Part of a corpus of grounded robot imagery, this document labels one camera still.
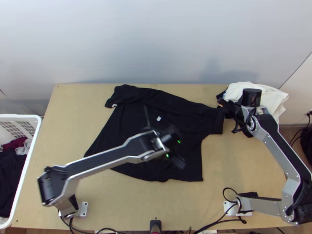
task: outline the white wall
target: white wall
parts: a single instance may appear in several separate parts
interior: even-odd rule
[[[0,88],[41,106],[55,83],[279,87],[312,50],[311,9],[310,0],[0,0]]]
[[[280,90],[289,93],[289,99],[284,103],[286,111],[280,116],[280,124],[307,123],[308,117],[305,113],[312,110],[312,55]]]

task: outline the white laundry basket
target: white laundry basket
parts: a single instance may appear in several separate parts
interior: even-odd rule
[[[36,142],[41,122],[42,119],[37,115],[15,115],[15,114],[0,115],[0,151],[2,151],[3,149],[2,148],[3,144],[9,143],[14,139],[20,137],[27,137],[32,139],[32,143],[29,152],[27,154],[21,178],[18,183],[18,188],[16,190],[16,194],[14,197],[10,217],[0,218],[0,229],[5,229],[12,223],[18,197],[20,196],[21,188],[29,165],[30,157],[32,156],[32,150]]]

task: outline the floor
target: floor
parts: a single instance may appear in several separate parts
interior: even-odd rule
[[[283,137],[290,141],[299,128],[280,128],[280,133]],[[309,169],[312,171],[312,166],[307,162],[307,159],[302,152],[299,140],[293,145],[293,149],[306,163]],[[312,223],[302,224],[298,227],[281,227],[285,234],[310,234],[312,233]],[[240,230],[219,230],[218,233],[238,233],[249,234],[250,232],[258,234],[281,234],[276,228],[267,229],[240,229]],[[146,234],[147,232],[127,232],[126,234]],[[7,228],[5,234],[70,234],[69,230],[45,230],[45,229],[20,229],[20,228]],[[164,234],[174,234],[174,232],[164,232]]]

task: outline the silver arm segment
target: silver arm segment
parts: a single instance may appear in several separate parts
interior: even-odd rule
[[[79,180],[123,163],[137,164],[165,155],[170,151],[165,143],[170,144],[172,139],[170,134],[160,137],[158,132],[150,130],[128,138],[116,148],[65,166],[46,167],[38,178],[42,204],[55,206],[64,220],[76,216],[80,209],[75,197]]]
[[[303,187],[303,183],[307,183],[310,186],[312,179],[310,170],[281,136],[278,131],[278,125],[269,114],[267,108],[259,106],[256,108],[255,113],[252,113],[254,107],[241,106],[241,109],[244,122],[249,122],[246,126],[248,132],[264,142],[283,169],[287,176],[287,181],[283,187],[280,199],[258,197],[256,193],[242,193],[238,196],[239,200],[245,206],[251,207],[253,211],[279,216],[287,223],[299,224],[304,222],[305,219],[309,220],[310,217],[307,212],[299,211],[295,213],[297,208],[293,207],[291,209],[291,207],[296,203],[296,200],[300,199],[300,190]],[[303,203],[308,204],[309,202],[312,202],[312,200],[307,198]]]

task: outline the wooden table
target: wooden table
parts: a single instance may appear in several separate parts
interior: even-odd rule
[[[56,85],[32,153],[15,216],[14,227],[66,229],[55,207],[41,205],[37,177],[45,166],[64,165],[82,158],[113,109],[105,108],[116,84]],[[136,85],[160,89],[190,101],[216,107],[215,95],[227,85]],[[223,213],[222,190],[257,191],[259,196],[280,197],[285,177],[264,144],[243,133],[232,134],[233,120],[225,120],[222,135],[202,142],[203,182],[169,180],[147,182],[106,170],[81,180],[80,201],[88,201],[86,217],[74,224],[84,230],[148,230],[160,219],[163,230],[199,229]],[[213,229],[287,226],[279,217],[253,213],[241,222],[222,223]]]

